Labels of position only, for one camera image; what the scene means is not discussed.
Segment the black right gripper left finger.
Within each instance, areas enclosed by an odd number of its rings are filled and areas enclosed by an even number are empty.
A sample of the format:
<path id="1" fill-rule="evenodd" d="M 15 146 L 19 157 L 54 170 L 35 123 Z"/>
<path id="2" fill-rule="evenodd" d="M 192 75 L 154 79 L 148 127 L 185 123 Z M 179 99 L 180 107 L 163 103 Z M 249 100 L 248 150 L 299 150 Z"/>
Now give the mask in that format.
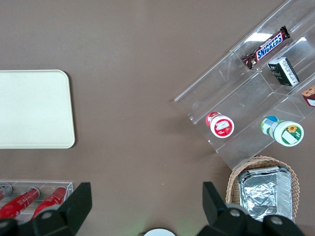
<path id="1" fill-rule="evenodd" d="M 83 182 L 60 206 L 45 208 L 31 221 L 18 226 L 18 236 L 74 236 L 92 209 L 89 182 Z"/>

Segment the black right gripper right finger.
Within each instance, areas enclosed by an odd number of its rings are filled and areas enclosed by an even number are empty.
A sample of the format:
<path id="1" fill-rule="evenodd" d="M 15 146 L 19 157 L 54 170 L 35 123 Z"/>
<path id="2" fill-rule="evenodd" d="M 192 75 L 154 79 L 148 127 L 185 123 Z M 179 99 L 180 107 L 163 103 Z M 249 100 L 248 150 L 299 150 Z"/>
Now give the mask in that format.
<path id="1" fill-rule="evenodd" d="M 202 186 L 203 209 L 208 220 L 199 236 L 303 236 L 290 219 L 267 215 L 263 221 L 253 219 L 239 207 L 227 206 L 212 182 Z"/>

